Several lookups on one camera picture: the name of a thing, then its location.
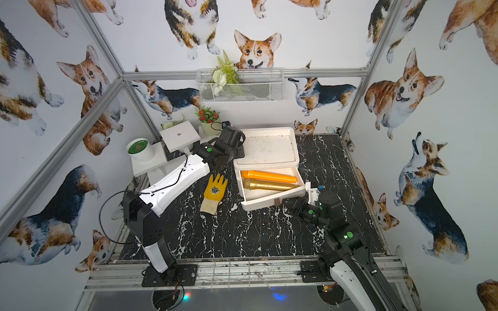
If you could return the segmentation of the white drawer cabinet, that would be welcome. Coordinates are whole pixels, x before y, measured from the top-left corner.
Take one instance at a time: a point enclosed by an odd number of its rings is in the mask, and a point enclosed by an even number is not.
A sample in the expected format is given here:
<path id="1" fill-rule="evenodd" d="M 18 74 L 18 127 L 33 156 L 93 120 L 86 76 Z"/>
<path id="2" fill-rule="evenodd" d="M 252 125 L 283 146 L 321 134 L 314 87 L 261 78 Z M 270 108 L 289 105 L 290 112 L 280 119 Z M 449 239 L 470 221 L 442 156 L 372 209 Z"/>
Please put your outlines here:
<path id="1" fill-rule="evenodd" d="M 243 129 L 245 156 L 233 161 L 239 194 L 243 197 L 242 209 L 246 212 L 275 206 L 287 198 L 295 198 L 306 194 L 298 165 L 300 162 L 294 129 L 253 128 Z M 246 189 L 242 171 L 261 171 L 293 176 L 297 179 L 296 187 L 286 191 Z"/>

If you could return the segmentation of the orange microphone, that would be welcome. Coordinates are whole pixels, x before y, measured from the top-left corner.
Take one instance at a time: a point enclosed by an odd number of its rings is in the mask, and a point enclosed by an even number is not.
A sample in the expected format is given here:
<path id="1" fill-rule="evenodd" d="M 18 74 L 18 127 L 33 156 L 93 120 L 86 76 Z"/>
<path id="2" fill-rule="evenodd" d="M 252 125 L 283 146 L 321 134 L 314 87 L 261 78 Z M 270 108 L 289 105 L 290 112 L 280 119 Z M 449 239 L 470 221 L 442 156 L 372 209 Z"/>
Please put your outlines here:
<path id="1" fill-rule="evenodd" d="M 241 177 L 244 179 L 275 181 L 280 183 L 296 183 L 298 181 L 295 176 L 263 171 L 241 171 Z"/>

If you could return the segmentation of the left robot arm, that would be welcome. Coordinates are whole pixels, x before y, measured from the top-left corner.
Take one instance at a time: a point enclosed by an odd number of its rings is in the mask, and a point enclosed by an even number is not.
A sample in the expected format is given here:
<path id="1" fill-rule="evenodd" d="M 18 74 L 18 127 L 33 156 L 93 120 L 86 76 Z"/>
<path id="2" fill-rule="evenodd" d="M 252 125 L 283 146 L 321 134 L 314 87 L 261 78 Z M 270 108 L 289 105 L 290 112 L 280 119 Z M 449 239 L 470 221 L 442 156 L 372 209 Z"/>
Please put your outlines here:
<path id="1" fill-rule="evenodd" d="M 141 192 L 124 192 L 124 223 L 158 273 L 172 273 L 176 269 L 176 260 L 163 232 L 162 215 L 178 196 L 207 176 L 212 168 L 243 158 L 245 140 L 242 130 L 226 125 L 219 137 L 204 143 L 195 142 L 185 161 L 155 185 Z"/>

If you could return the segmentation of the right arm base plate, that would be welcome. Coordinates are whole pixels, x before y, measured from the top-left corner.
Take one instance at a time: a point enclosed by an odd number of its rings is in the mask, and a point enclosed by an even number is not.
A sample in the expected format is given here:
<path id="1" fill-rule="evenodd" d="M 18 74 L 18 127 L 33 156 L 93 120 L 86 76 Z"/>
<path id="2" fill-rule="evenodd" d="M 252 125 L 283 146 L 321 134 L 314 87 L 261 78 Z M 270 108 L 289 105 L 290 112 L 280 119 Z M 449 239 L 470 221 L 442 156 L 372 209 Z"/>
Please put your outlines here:
<path id="1" fill-rule="evenodd" d="M 333 282 L 330 270 L 331 265 L 327 264 L 323 259 L 302 261 L 297 275 L 302 278 L 304 283 Z"/>

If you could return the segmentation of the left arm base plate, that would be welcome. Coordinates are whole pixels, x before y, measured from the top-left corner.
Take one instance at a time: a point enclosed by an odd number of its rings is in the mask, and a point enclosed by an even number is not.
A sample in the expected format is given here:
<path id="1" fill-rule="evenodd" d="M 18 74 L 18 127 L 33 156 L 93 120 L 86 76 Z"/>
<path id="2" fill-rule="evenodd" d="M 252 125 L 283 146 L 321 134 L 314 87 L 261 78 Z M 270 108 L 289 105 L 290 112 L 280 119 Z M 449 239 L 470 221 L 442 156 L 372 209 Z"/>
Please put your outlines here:
<path id="1" fill-rule="evenodd" d="M 197 264 L 177 264 L 163 273 L 159 273 L 152 266 L 148 266 L 144 272 L 141 286 L 144 288 L 176 286 L 177 283 L 182 286 L 194 286 L 197 272 Z"/>

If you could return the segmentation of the gold microphone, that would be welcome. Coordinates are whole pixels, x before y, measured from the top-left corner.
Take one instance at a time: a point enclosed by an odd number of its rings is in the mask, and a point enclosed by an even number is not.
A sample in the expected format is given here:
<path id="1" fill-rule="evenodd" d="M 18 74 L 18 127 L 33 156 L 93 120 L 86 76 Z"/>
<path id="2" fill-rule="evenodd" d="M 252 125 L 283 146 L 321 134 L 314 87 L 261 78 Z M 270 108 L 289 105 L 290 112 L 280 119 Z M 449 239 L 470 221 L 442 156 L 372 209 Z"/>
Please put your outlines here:
<path id="1" fill-rule="evenodd" d="M 287 191 L 298 188 L 299 185 L 295 185 L 292 183 L 282 183 L 277 181 L 245 179 L 243 181 L 243 187 L 248 190 Z"/>

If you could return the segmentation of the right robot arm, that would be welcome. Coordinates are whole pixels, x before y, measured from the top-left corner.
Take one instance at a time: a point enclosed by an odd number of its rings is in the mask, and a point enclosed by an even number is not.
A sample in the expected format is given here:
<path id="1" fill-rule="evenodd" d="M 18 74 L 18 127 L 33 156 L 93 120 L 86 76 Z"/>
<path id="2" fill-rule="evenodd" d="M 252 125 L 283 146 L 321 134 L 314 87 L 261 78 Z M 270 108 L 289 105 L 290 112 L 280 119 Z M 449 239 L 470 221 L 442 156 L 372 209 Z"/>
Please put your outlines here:
<path id="1" fill-rule="evenodd" d="M 334 282 L 358 310 L 407 310 L 375 263 L 371 247 L 352 216 L 345 216 L 340 198 L 319 194 L 312 204 L 304 197 L 283 201 L 297 219 L 324 230 L 328 249 L 316 261 L 301 262 L 304 283 Z"/>

